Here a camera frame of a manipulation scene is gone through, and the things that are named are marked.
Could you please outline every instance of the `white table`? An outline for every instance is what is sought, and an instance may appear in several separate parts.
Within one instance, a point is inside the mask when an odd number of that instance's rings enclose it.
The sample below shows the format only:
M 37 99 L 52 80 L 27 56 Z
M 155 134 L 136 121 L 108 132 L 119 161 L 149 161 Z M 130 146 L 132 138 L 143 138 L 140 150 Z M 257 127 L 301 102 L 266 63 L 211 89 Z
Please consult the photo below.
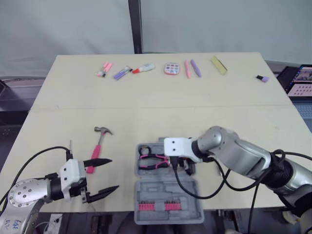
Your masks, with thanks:
M 221 76 L 209 62 L 212 54 L 156 54 L 59 56 L 56 59 L 0 174 L 3 195 L 22 164 L 33 154 L 55 145 L 68 146 L 73 140 L 74 157 L 89 159 L 99 134 L 94 126 L 114 132 L 103 143 L 101 157 L 113 162 L 96 168 L 87 176 L 88 189 L 119 185 L 107 198 L 82 205 L 81 198 L 45 205 L 46 212 L 130 211 L 134 209 L 135 148 L 139 143 L 156 142 L 158 137 L 197 137 L 206 129 L 220 125 L 236 131 L 243 139 L 269 151 L 283 149 L 311 155 L 312 135 L 278 81 L 258 53 L 217 54 L 228 68 Z M 182 64 L 194 59 L 203 77 L 192 71 L 187 79 L 184 68 L 178 76 L 163 73 L 168 61 Z M 105 61 L 114 62 L 107 78 L 94 73 Z M 136 68 L 154 62 L 156 69 L 128 74 L 119 81 L 112 75 L 123 66 Z M 262 83 L 254 76 L 269 76 Z M 290 156 L 311 169 L 305 159 Z M 61 150 L 36 158 L 22 178 L 57 172 L 65 162 Z M 214 164 L 196 165 L 194 178 L 201 195 L 214 192 L 221 182 Z M 231 173 L 229 181 L 243 187 L 251 179 Z M 234 192 L 224 187 L 214 198 L 202 201 L 204 209 L 248 208 L 253 190 Z M 281 206 L 278 197 L 261 185 L 256 207 Z

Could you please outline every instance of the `white curtain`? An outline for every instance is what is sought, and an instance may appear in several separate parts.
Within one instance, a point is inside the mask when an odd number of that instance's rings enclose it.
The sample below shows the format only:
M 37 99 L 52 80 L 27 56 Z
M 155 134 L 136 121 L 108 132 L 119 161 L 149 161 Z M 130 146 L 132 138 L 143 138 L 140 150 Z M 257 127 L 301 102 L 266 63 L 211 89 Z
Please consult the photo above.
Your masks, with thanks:
M 260 52 L 312 63 L 312 0 L 142 0 L 144 52 Z
M 133 52 L 127 0 L 0 1 L 0 77 L 44 77 L 56 55 Z

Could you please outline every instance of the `hammer head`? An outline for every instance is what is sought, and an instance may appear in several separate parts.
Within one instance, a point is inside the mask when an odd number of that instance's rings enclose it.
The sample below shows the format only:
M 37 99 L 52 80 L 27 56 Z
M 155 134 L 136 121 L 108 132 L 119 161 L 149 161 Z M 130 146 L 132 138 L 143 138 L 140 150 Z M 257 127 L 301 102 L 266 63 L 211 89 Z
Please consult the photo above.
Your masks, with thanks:
M 104 134 L 104 133 L 109 133 L 109 134 L 113 134 L 108 128 L 105 128 L 105 127 L 94 127 L 94 131 L 95 132 L 101 132 L 101 134 Z

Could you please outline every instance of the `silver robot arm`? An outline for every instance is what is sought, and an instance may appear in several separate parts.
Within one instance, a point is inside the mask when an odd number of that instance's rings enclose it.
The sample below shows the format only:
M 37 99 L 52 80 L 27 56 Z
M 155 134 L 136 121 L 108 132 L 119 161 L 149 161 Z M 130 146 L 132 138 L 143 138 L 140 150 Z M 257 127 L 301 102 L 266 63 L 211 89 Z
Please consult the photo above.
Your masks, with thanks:
M 8 203 L 0 216 L 0 234 L 32 234 L 41 207 L 52 201 L 81 195 L 82 202 L 94 202 L 105 198 L 118 188 L 109 187 L 90 195 L 87 191 L 85 167 L 101 166 L 111 162 L 109 159 L 77 161 L 69 159 L 59 173 L 47 175 L 45 179 L 27 179 L 15 184 L 9 191 Z
M 214 126 L 197 139 L 169 137 L 164 139 L 166 156 L 187 157 L 195 163 L 214 156 L 232 171 L 251 179 L 258 179 L 276 157 L 270 152 L 241 140 L 237 133 Z M 301 216 L 311 207 L 312 172 L 291 161 L 284 160 L 281 170 L 268 173 L 261 183 L 276 193 L 282 202 Z

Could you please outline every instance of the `tool case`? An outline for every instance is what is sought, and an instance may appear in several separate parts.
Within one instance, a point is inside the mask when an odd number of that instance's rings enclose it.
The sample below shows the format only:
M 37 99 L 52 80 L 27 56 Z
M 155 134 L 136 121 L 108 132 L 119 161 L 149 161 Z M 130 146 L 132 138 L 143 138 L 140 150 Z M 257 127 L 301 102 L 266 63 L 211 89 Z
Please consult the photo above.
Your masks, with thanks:
M 135 223 L 150 224 L 197 224 L 204 221 L 201 200 L 185 193 L 178 185 L 172 167 L 140 170 L 139 166 L 153 165 L 158 160 L 140 160 L 139 148 L 149 146 L 152 154 L 164 153 L 164 138 L 158 143 L 139 144 L 136 148 L 135 173 L 140 177 L 135 184 Z M 182 185 L 191 193 L 198 194 L 197 182 L 183 167 L 177 170 Z

